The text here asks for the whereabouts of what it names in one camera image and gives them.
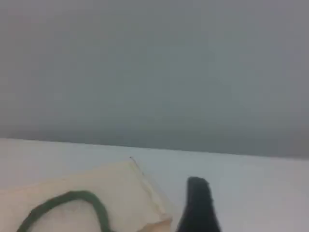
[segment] white table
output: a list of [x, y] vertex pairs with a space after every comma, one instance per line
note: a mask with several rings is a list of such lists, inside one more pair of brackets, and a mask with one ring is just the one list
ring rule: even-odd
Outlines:
[[175, 206], [189, 176], [210, 183], [224, 232], [309, 230], [309, 160], [0, 139], [0, 189], [133, 157]]

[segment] paper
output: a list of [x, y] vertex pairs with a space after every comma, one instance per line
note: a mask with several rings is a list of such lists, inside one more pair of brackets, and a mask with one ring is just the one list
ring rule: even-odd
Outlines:
[[[32, 208], [70, 190], [88, 190], [106, 206], [116, 232], [169, 232], [171, 216], [137, 165], [123, 162], [21, 189], [0, 192], [0, 232], [15, 232]], [[44, 215], [31, 232], [100, 232], [92, 206], [61, 205]]]

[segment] green cord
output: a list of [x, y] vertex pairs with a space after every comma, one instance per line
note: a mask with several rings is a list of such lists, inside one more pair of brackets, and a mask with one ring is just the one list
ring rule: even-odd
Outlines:
[[102, 204], [100, 199], [89, 191], [70, 191], [60, 196], [51, 198], [44, 202], [43, 204], [38, 205], [31, 210], [27, 218], [18, 228], [17, 232], [28, 232], [29, 228], [40, 219], [45, 213], [52, 210], [53, 208], [75, 200], [83, 200], [90, 203], [99, 220], [101, 232], [113, 232], [110, 228], [110, 223], [108, 219], [108, 214], [105, 209], [105, 206]]

